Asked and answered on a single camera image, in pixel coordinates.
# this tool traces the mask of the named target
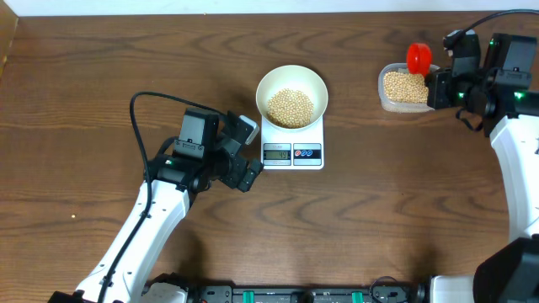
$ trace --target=wooden table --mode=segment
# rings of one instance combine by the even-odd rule
[[[260,121],[254,93],[285,64],[328,85],[326,167],[216,183],[168,240],[152,277],[236,284],[369,284],[472,274],[508,238],[498,160],[455,109],[384,111],[377,77],[411,42],[485,13],[22,18],[0,87],[0,300],[71,292],[131,211],[142,181],[128,103],[170,93]],[[539,19],[478,28],[539,35]],[[539,72],[538,60],[533,72]],[[184,106],[136,105],[148,154],[179,134]],[[259,140],[247,155],[259,154]]]

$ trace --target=black cable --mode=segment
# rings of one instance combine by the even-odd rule
[[[174,143],[174,141],[176,141],[176,138],[178,137],[174,136],[165,140],[165,142],[163,142],[161,147],[159,147],[159,150],[157,151],[156,156],[165,153],[167,149]]]
[[[455,118],[457,118],[458,120],[462,121],[462,123],[464,123],[464,125],[469,129],[469,130],[472,130],[474,132],[478,132],[480,130],[483,129],[483,122],[479,123],[478,126],[476,127],[473,127],[472,126],[472,123],[470,123],[470,121],[468,121],[468,119],[466,118],[461,118],[461,114],[466,111],[465,108],[461,108],[459,109],[456,114],[455,114]]]
[[[480,25],[480,24],[483,24],[491,19],[494,19],[494,18],[497,18],[497,17],[500,17],[500,16],[505,16],[507,14],[512,14],[512,13],[528,13],[528,14],[539,14],[539,10],[536,10],[536,9],[510,9],[510,10],[506,10],[506,11],[503,11],[503,12],[497,12],[497,13],[493,13],[483,19],[479,19],[478,21],[474,22],[472,25],[468,26],[467,28],[459,31],[456,35],[453,35],[453,36],[446,36],[446,43],[445,43],[445,47],[446,49],[448,50],[452,50],[453,47],[455,47],[456,43],[462,39],[465,35],[466,35],[466,32],[468,30],[471,30],[473,28],[475,28],[476,26]]]
[[[372,282],[371,287],[369,287],[369,296],[371,297],[371,299],[372,299],[375,303],[383,303],[383,302],[381,302],[380,300],[378,300],[378,298],[376,298],[376,296],[374,296],[374,295],[372,294],[372,289],[373,289],[374,286],[378,283],[378,281],[380,281],[380,280],[382,280],[382,279],[391,279],[391,280],[393,280],[393,281],[395,282],[395,284],[398,284],[397,279],[393,278],[392,276],[383,276],[383,277],[380,277],[380,278],[376,279],[374,282]],[[399,288],[403,291],[403,293],[406,295],[406,301],[408,301],[408,299],[409,299],[409,298],[408,298],[408,297],[409,297],[408,292],[407,292],[406,290],[404,290],[404,288],[403,288],[402,286],[399,285],[398,287],[399,287]]]
[[[121,260],[121,257],[124,255],[125,250],[129,247],[129,244],[133,240],[133,237],[135,237],[136,232],[139,230],[139,228],[141,228],[142,222],[144,222],[148,213],[150,212],[150,208],[152,207],[152,180],[150,178],[150,170],[148,168],[148,159],[146,155],[146,149],[144,148],[144,143],[142,142],[141,132],[138,130],[138,126],[136,124],[136,119],[135,119],[135,100],[137,97],[142,96],[142,95],[168,98],[174,101],[188,104],[190,106],[195,106],[200,109],[207,109],[207,110],[214,111],[218,113],[220,116],[226,118],[226,116],[222,112],[216,109],[212,109],[207,106],[196,104],[194,102],[184,100],[182,98],[170,96],[164,93],[139,92],[139,93],[135,93],[133,97],[131,97],[131,102],[129,104],[129,115],[131,116],[131,124],[133,125],[133,131],[135,132],[136,142],[138,143],[138,147],[141,150],[142,163],[144,164],[144,178],[147,184],[147,202],[146,202],[146,207],[144,208],[144,211],[141,213],[141,218],[136,223],[135,227],[133,227],[131,234],[129,234],[129,236],[124,242],[124,245],[122,245],[122,247],[118,251],[118,254],[116,255],[114,261],[112,261],[112,264],[110,265],[110,268],[109,268],[109,272],[107,273],[107,275],[104,276],[104,281],[103,281],[103,284],[101,285],[101,290],[99,291],[98,303],[103,303],[104,295],[107,292],[107,289],[109,288],[108,286],[110,284],[110,281],[112,280],[112,275],[115,272],[116,265],[118,265],[118,262]]]

